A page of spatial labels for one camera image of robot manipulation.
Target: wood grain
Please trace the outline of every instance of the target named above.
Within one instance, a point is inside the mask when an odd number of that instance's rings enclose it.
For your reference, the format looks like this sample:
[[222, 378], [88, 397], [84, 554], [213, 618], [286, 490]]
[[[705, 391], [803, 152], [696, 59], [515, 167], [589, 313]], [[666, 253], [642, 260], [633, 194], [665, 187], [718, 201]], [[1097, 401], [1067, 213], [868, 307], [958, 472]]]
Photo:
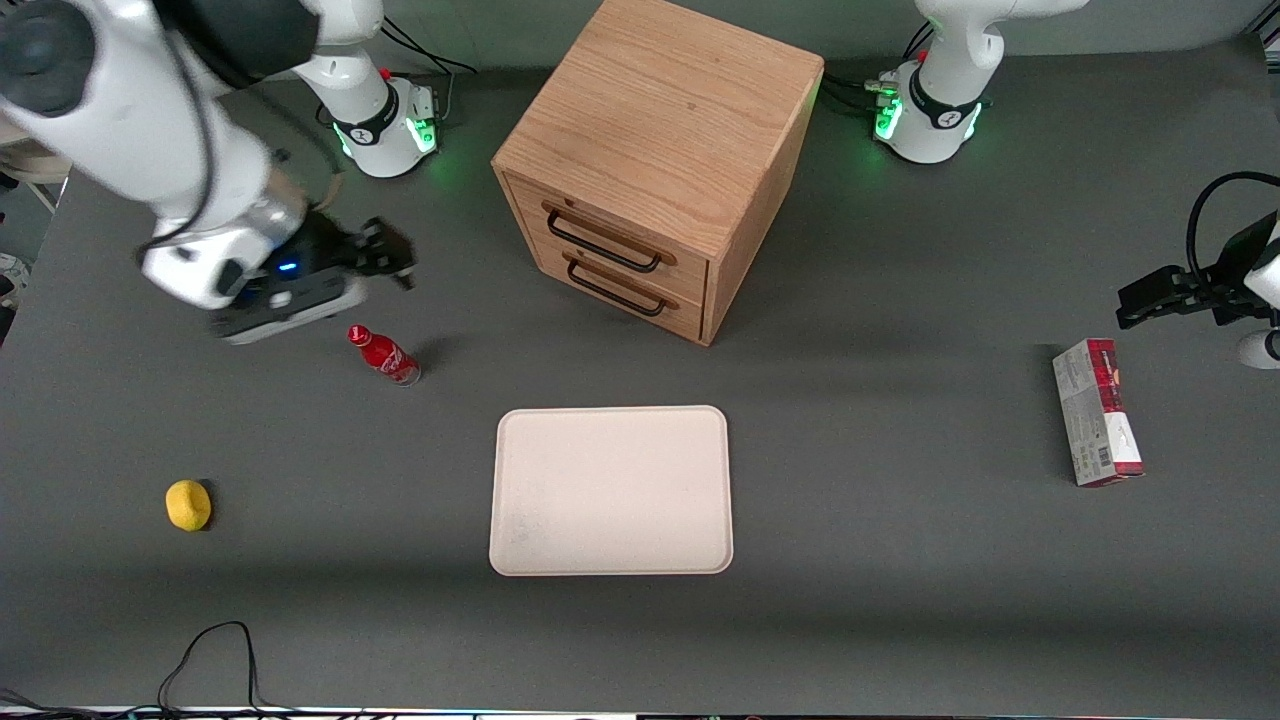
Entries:
[[[493, 167], [543, 272], [591, 293], [567, 277], [577, 260], [623, 297], [678, 300], [650, 322], [710, 345], [791, 187], [820, 78], [804, 50], [663, 0], [604, 0]], [[640, 273], [562, 240], [552, 210], [559, 229], [663, 263]]]
[[703, 331], [703, 307], [700, 304], [691, 304], [685, 300], [671, 297], [650, 288], [637, 287], [630, 278], [623, 278], [618, 273], [613, 272], [611, 268], [604, 268], [591, 260], [577, 259], [579, 268], [577, 274], [580, 277], [588, 278], [590, 282], [596, 283], [622, 297], [631, 300], [643, 306], [653, 306], [654, 299], [663, 299], [667, 301], [667, 306], [655, 318], [646, 318], [632, 311], [625, 305], [618, 305], [612, 300], [596, 295], [580, 284], [575, 283], [568, 277], [568, 265], [573, 260], [572, 256], [566, 256], [563, 254], [553, 254], [545, 247], [540, 247], [539, 252], [535, 254], [538, 259], [539, 269], [541, 269], [548, 275], [561, 281], [562, 283], [585, 292], [602, 302], [607, 302], [618, 310], [622, 310], [630, 315], [640, 318], [641, 320], [653, 323], [659, 328], [671, 331], [685, 340], [691, 340], [694, 342], [700, 342]]
[[[553, 236], [550, 231], [547, 229], [547, 210], [544, 210], [543, 204], [550, 201], [553, 206], [558, 206], [563, 204], [563, 199], [557, 202], [557, 197], [553, 192], [547, 188], [540, 188], [521, 178], [508, 177], [506, 184], [511, 188], [511, 196], [515, 199], [513, 205], [518, 209], [517, 214], [520, 215], [521, 227], [525, 231], [525, 237], [529, 238], [531, 245], [553, 249], [553, 255], [571, 252], [577, 258], [590, 260], [596, 265], [604, 265], [622, 277], [635, 281], [635, 283], [640, 287], [653, 286], [660, 292], [678, 296], [690, 304], [703, 304], [703, 292], [707, 287], [707, 260], [698, 258], [678, 246], [668, 246], [660, 247], [658, 251], [666, 255], [666, 260], [669, 261], [659, 263], [658, 268], [652, 273], [637, 273], [623, 265], [617, 265], [604, 258], [593, 255], [588, 250]], [[581, 204], [577, 204], [572, 210], [579, 214], [579, 217], [588, 214], [584, 213], [585, 209]], [[558, 227], [635, 261], [646, 263], [650, 258], [653, 258], [652, 254], [645, 255], [635, 249], [622, 247], [599, 234], [589, 231], [584, 232], [582, 227], [575, 225], [572, 222], [561, 220]]]
[[737, 228], [728, 246], [728, 252], [721, 263], [710, 268], [710, 277], [707, 283], [707, 318], [704, 319], [704, 334], [707, 343], [710, 343], [716, 333], [719, 332], [721, 323], [730, 304], [737, 296], [746, 272], [755, 260], [755, 254], [760, 250], [764, 236], [768, 234], [773, 218], [778, 214], [778, 208], [791, 190], [791, 178], [796, 172], [796, 163], [800, 159], [800, 147], [804, 145], [805, 131], [809, 128], [809, 115], [813, 113], [814, 100], [817, 100], [818, 83], [820, 77], [814, 78], [809, 88], [809, 101], [796, 106], [796, 115], [791, 120], [787, 135], [774, 151], [774, 161], [764, 181], [755, 191], [751, 204]]
[[605, 0], [494, 163], [718, 259], [820, 72], [660, 0]]

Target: bottle label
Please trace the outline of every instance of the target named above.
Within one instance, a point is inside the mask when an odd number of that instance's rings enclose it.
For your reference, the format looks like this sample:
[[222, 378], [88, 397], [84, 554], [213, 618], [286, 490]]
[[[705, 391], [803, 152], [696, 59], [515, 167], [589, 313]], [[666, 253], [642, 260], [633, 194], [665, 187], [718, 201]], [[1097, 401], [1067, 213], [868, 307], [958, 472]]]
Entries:
[[417, 379], [417, 361], [404, 355], [398, 345], [392, 347], [392, 354], [383, 360], [378, 370], [399, 384], [407, 384]]

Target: wooden cabinet top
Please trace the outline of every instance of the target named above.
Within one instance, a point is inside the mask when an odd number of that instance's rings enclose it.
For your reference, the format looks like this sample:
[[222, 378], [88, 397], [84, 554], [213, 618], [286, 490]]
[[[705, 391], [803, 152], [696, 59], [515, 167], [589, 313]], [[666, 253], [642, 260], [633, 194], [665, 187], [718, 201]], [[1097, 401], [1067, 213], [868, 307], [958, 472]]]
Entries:
[[605, 0], [493, 161], [716, 259], [822, 67], [662, 0]]

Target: yellow sponge ball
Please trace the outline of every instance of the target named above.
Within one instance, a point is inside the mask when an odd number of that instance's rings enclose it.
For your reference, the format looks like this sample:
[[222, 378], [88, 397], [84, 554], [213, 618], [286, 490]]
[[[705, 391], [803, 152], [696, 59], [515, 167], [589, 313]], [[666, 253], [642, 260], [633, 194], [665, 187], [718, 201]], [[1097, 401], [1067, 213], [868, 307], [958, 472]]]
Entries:
[[204, 528], [214, 511], [209, 491], [196, 480], [178, 480], [169, 486], [164, 505], [169, 510], [169, 521], [188, 533]]

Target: red bottle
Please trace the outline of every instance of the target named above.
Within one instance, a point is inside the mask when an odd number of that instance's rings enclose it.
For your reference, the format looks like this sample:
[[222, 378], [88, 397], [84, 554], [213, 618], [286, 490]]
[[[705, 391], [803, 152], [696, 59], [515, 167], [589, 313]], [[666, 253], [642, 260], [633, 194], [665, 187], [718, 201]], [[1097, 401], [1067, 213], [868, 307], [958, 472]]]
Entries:
[[408, 387], [422, 377], [422, 369], [417, 360], [404, 352], [396, 341], [384, 336], [369, 332], [365, 325], [351, 325], [347, 331], [347, 340], [360, 348], [369, 366], [387, 375], [393, 383]]

